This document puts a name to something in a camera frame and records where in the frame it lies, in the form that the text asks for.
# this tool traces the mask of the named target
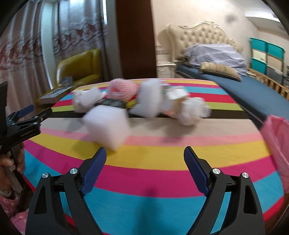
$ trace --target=nightstand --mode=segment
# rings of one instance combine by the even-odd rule
[[[158,78],[174,78],[176,64],[169,61],[157,61]]]

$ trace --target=curtain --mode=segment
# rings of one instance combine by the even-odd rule
[[[56,63],[99,48],[103,79],[109,81],[106,48],[107,22],[105,0],[61,0],[54,4],[53,49]]]
[[[0,83],[8,81],[7,115],[34,104],[49,89],[41,45],[42,9],[42,1],[28,1],[0,37]]]

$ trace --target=blue gripper pad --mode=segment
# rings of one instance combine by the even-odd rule
[[[184,160],[199,192],[207,196],[210,192],[207,186],[207,176],[189,147],[186,147],[184,150]]]
[[[91,192],[93,186],[106,162],[106,150],[102,148],[97,156],[92,161],[90,167],[85,172],[82,178],[82,188],[80,193],[85,196],[87,193]]]
[[[25,117],[27,114],[33,112],[33,110],[34,110],[34,105],[27,106],[26,108],[24,108],[18,112],[18,118]]]

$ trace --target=cream headboard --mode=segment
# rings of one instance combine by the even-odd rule
[[[243,51],[241,43],[234,42],[230,39],[220,26],[214,22],[203,21],[189,27],[168,24],[166,31],[171,41],[172,62],[181,61],[185,49],[196,43],[229,44],[233,46],[237,52],[241,53]]]

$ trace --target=wooden bed rail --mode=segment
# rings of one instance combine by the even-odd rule
[[[283,96],[286,100],[289,101],[289,90],[276,82],[275,80],[267,77],[266,75],[259,73],[256,70],[253,70],[251,68],[248,68],[248,74],[249,76],[253,77],[254,79],[264,83],[265,85],[269,86],[270,88],[274,89],[276,92],[278,92],[281,96]]]

